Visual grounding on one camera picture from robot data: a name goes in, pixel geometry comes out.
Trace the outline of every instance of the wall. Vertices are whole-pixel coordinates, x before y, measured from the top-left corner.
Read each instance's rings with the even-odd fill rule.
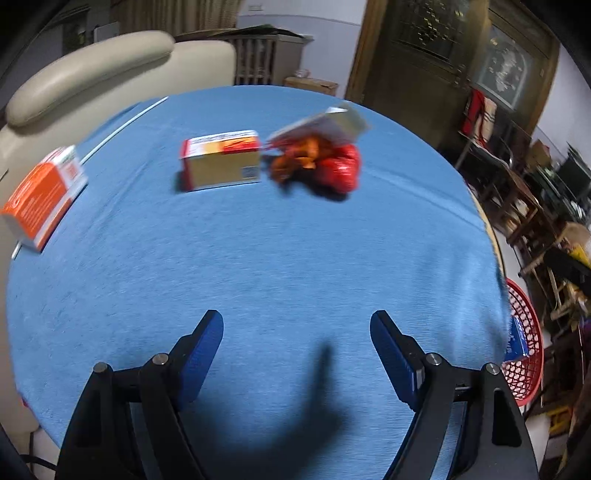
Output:
[[[554,161],[566,158],[568,143],[591,166],[591,88],[561,46],[548,100],[533,134],[550,147]]]
[[[72,0],[61,11],[88,5],[90,10],[87,15],[86,29],[91,31],[97,25],[109,23],[109,0]],[[14,92],[35,75],[43,67],[61,57],[62,25],[57,25],[43,31],[29,45],[17,60],[11,71],[0,85],[0,109],[2,109],[13,96]]]
[[[311,77],[337,82],[343,97],[353,64],[366,0],[246,0],[236,26],[263,23],[295,33],[312,35],[305,47],[301,68]],[[250,11],[262,8],[262,11]]]

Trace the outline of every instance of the barcode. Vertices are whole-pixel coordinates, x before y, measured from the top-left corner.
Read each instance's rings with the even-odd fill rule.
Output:
[[[258,167],[242,167],[243,179],[255,179],[258,177]]]

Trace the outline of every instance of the round table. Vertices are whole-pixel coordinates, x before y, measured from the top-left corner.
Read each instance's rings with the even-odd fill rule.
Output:
[[[451,363],[502,361],[504,279],[462,178],[414,134],[357,107],[359,189],[345,201],[295,184],[183,193],[186,138],[261,139],[335,105],[270,86],[172,96],[85,164],[89,184],[41,255],[12,262],[7,317],[18,389],[60,444],[92,366],[142,365],[221,312],[222,344],[186,428],[213,478],[381,479],[413,412],[369,337],[387,310]],[[152,101],[78,145],[85,155]],[[444,478],[455,409],[433,478]]]

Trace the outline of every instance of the red plastic bag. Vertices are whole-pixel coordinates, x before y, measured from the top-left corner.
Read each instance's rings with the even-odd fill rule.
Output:
[[[346,194],[357,188],[361,155],[353,144],[334,148],[329,158],[316,161],[314,179],[331,187],[337,193]]]

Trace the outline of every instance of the red plastic basket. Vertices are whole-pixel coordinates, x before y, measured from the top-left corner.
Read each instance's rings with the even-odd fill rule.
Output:
[[[523,325],[527,346],[530,349],[530,356],[525,360],[505,362],[502,365],[515,401],[522,407],[530,402],[540,386],[544,366],[544,345],[540,323],[530,300],[514,281],[508,278],[506,280],[511,314]]]

